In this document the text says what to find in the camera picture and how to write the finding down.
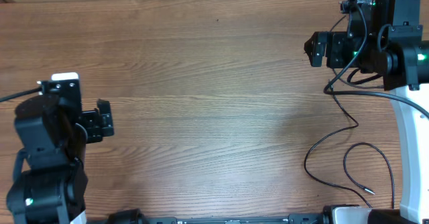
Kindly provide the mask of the black usb cable short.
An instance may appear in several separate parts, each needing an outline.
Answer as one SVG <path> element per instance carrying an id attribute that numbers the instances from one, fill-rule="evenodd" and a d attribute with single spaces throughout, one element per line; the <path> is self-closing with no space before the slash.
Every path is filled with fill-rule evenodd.
<path id="1" fill-rule="evenodd" d="M 315 144 L 313 144 L 308 151 L 306 152 L 305 156 L 304 156 L 304 160 L 303 160 L 303 168 L 305 173 L 313 180 L 325 185 L 325 186 L 329 186 L 332 188 L 337 188 L 337 189 L 341 189 L 341 190 L 347 190 L 350 191 L 354 194 L 356 194 L 369 208 L 373 208 L 373 206 L 370 204 L 370 202 L 361 194 L 359 193 L 357 190 L 347 187 L 347 186 L 343 186 L 337 183 L 333 183 L 333 182 L 328 182 L 325 181 L 315 175 L 313 175 L 311 173 L 311 171 L 309 171 L 308 169 L 308 161 L 311 157 L 311 154 L 313 153 L 313 151 L 325 140 L 327 140 L 328 138 L 338 134 L 338 133 L 342 133 L 344 131 L 348 131 L 348 130 L 352 130 L 355 129 L 359 126 L 359 122 L 342 106 L 341 102 L 338 100 L 336 94 L 331 95 L 333 101 L 336 103 L 336 105 L 339 107 L 339 109 L 342 111 L 343 115 L 351 120 L 353 122 L 353 125 L 351 126 L 347 126 L 347 127 L 343 127 L 340 128 L 338 130 L 335 130 L 333 132 L 330 132 L 328 134 L 326 134 L 324 137 L 320 138 Z M 387 156 L 383 153 L 382 150 L 380 150 L 378 147 L 376 147 L 373 144 L 367 143 L 367 142 L 358 142 L 356 144 L 351 145 L 345 152 L 344 156 L 343 156 L 343 170 L 344 173 L 346 174 L 347 178 L 358 188 L 360 188 L 361 190 L 364 190 L 365 192 L 368 192 L 369 194 L 375 195 L 375 192 L 369 188 L 368 186 L 365 186 L 363 184 L 361 184 L 360 182 L 356 181 L 349 173 L 348 169 L 347 169 L 347 159 L 349 154 L 351 153 L 352 150 L 354 150 L 355 148 L 361 147 L 361 146 L 366 146 L 369 147 L 373 150 L 375 150 L 385 161 L 387 169 L 388 169 L 388 173 L 389 173 L 389 179 L 390 179 L 390 186 L 391 186 L 391 208 L 395 209 L 395 178 L 394 178 L 394 174 L 393 174 L 393 170 L 391 167 L 391 163 L 388 160 Z"/>

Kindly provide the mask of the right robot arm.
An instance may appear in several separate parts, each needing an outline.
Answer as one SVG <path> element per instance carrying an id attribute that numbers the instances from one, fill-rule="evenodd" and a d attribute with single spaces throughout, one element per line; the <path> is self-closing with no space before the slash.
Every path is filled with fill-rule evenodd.
<path id="1" fill-rule="evenodd" d="M 400 135 L 402 199 L 391 209 L 370 205 L 324 208 L 317 223 L 428 222 L 428 42 L 419 22 L 420 0 L 345 0 L 347 30 L 315 32 L 304 44 L 313 67 L 335 79 L 352 68 L 381 78 L 376 97 L 391 101 Z"/>

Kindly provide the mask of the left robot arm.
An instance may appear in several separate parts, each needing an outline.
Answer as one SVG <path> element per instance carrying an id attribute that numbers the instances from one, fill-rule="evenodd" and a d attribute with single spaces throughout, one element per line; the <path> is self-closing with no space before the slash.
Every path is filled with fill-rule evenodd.
<path id="1" fill-rule="evenodd" d="M 78 79 L 44 80 L 38 96 L 15 108 L 14 128 L 23 144 L 6 205 L 15 223 L 71 223 L 86 211 L 87 144 L 114 134 L 110 103 L 99 99 L 83 111 Z"/>

